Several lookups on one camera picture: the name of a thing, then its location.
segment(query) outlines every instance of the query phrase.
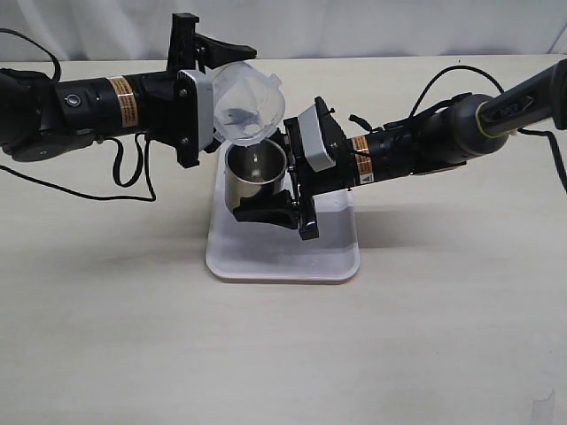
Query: white plastic tray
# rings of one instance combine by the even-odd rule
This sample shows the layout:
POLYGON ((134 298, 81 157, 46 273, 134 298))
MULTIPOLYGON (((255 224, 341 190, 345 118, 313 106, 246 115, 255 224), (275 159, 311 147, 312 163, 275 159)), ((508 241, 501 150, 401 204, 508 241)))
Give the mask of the white plastic tray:
MULTIPOLYGON (((356 274, 360 253, 353 200, 346 190, 315 198, 320 237, 302 241, 297 230, 239 223, 224 204, 224 157, 220 149, 206 264, 224 280, 341 282, 356 274)), ((290 187, 289 177, 284 187, 290 187)))

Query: wall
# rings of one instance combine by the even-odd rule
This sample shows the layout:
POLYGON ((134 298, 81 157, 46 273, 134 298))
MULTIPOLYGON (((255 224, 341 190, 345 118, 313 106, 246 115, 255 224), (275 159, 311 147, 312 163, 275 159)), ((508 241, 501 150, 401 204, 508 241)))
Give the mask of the wall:
MULTIPOLYGON (((172 12, 263 58, 567 53, 565 0, 0 0, 0 27, 63 59, 155 59, 172 12)), ((42 58, 0 36, 0 60, 42 58)))

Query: white table surface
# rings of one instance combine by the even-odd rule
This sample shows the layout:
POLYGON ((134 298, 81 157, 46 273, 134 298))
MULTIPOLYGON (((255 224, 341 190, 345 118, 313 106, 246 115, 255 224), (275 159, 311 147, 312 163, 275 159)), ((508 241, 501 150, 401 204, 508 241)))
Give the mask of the white table surface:
MULTIPOLYGON (((444 66, 511 87, 560 58, 256 65, 283 80, 286 116, 321 95, 358 135, 350 113, 403 118, 444 66)), ((163 66, 63 67, 77 79, 163 66)), ((463 91, 494 93, 457 72, 426 104, 463 91)), ((114 152, 1 162, 114 194, 114 152)), ((205 265, 216 156, 183 170, 172 149, 152 154, 153 205, 0 174, 0 423, 527 425, 553 389, 567 422, 567 196, 547 141, 513 137, 451 173, 356 189, 361 270, 334 286, 219 282, 205 265)))

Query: warning sticker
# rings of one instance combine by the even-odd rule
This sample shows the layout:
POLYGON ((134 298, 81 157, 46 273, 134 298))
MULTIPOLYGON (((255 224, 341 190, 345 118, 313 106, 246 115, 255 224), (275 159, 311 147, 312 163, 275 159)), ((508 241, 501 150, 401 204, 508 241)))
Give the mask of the warning sticker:
MULTIPOLYGON (((360 135, 351 139, 353 148, 357 152, 369 153, 369 144, 366 136, 360 135)), ((369 184, 374 182, 374 170, 372 168, 372 160, 362 155, 356 155, 356 164, 358 166, 358 175, 362 184, 369 184)))
POLYGON ((138 125, 138 104, 134 96, 134 90, 128 80, 124 77, 111 77, 107 79, 114 88, 120 111, 122 112, 122 127, 135 127, 138 125))

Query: clear plastic cup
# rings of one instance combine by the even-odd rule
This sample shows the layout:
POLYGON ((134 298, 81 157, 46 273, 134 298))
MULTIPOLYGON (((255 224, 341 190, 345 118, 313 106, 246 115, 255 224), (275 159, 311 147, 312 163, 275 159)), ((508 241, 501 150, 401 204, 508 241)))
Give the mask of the clear plastic cup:
POLYGON ((285 113, 282 82, 245 62, 215 70, 214 127, 217 139, 250 146, 270 137, 285 113))

